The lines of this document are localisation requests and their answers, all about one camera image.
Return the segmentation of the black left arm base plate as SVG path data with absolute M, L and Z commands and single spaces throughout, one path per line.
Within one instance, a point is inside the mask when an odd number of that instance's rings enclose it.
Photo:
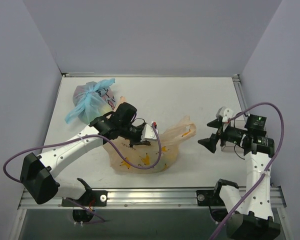
M 105 207 L 108 200 L 108 191 L 92 190 L 85 192 L 79 199 L 72 199 L 84 207 Z

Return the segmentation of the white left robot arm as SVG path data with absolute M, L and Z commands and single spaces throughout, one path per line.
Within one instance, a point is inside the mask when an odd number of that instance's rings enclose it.
M 91 201 L 91 187 L 79 177 L 72 182 L 61 180 L 58 175 L 71 163 L 89 151 L 111 143 L 118 137 L 129 140 L 130 145 L 150 145 L 157 140 L 156 123 L 133 125 L 137 109 L 121 103 L 116 111 L 96 117 L 77 136 L 63 144 L 54 144 L 51 150 L 40 155 L 33 152 L 23 160 L 20 182 L 38 205 L 54 197 L 73 199 L 85 206 Z

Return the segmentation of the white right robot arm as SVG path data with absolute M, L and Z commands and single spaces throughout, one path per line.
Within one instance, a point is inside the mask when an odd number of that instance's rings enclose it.
M 227 142 L 243 149 L 246 163 L 246 192 L 240 195 L 237 183 L 219 179 L 212 191 L 212 200 L 224 204 L 227 210 L 223 222 L 231 240 L 274 240 L 281 226 L 274 220 L 271 206 L 271 166 L 275 155 L 275 142 L 264 130 L 266 117 L 250 115 L 244 129 L 230 124 L 228 114 L 216 115 L 207 124 L 217 132 L 198 143 L 214 153 L 217 143 Z

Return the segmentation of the translucent orange plastic bag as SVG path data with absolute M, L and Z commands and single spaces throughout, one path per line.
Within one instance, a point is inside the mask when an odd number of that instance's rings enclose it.
M 103 148 L 108 153 L 110 166 L 116 172 L 154 174 L 167 170 L 176 162 L 180 145 L 194 137 L 196 130 L 195 123 L 186 115 L 159 134 L 161 151 L 156 142 L 131 147 L 129 141 L 122 137 L 112 141 L 119 152 L 110 143 L 105 144 Z M 125 160 L 119 156 L 119 153 L 125 157 Z

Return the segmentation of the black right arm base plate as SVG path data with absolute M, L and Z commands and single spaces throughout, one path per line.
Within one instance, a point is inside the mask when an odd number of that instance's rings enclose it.
M 214 194 L 214 191 L 209 190 L 197 190 L 196 191 L 197 205 L 201 207 L 224 207 L 225 204 L 222 199 Z

